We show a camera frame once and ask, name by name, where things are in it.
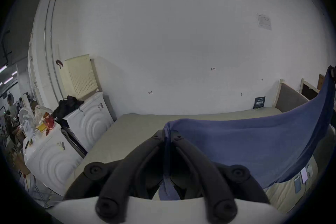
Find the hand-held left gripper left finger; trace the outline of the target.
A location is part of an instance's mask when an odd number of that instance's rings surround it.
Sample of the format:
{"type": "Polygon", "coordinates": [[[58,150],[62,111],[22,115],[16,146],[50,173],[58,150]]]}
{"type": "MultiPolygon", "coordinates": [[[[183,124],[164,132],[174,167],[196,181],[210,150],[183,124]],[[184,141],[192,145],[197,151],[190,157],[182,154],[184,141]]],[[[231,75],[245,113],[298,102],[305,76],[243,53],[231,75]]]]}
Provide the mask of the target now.
{"type": "Polygon", "coordinates": [[[91,162],[74,180],[64,200],[98,197],[95,212],[107,223],[126,219],[129,196],[150,200],[163,181],[165,132],[158,130],[124,159],[91,162]]]}

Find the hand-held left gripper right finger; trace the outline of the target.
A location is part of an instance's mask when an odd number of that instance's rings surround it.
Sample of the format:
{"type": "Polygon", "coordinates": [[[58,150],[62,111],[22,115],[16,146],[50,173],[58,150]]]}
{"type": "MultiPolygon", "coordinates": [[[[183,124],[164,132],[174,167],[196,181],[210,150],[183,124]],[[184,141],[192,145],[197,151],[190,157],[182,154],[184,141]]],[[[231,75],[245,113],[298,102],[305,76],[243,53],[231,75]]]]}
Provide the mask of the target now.
{"type": "Polygon", "coordinates": [[[177,131],[171,133],[171,148],[183,159],[194,182],[191,192],[202,194],[210,223],[230,223],[238,214],[235,199],[270,205],[266,193],[248,168],[212,162],[177,131]]]}

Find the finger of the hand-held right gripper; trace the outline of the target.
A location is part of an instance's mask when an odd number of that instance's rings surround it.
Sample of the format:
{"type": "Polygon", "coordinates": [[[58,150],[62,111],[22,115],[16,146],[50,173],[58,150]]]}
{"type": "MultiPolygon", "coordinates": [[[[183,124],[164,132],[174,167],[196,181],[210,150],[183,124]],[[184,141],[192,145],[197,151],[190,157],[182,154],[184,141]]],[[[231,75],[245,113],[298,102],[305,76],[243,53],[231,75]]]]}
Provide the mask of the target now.
{"type": "Polygon", "coordinates": [[[330,65],[328,67],[328,72],[330,79],[332,79],[334,82],[336,82],[336,67],[330,65]]]}

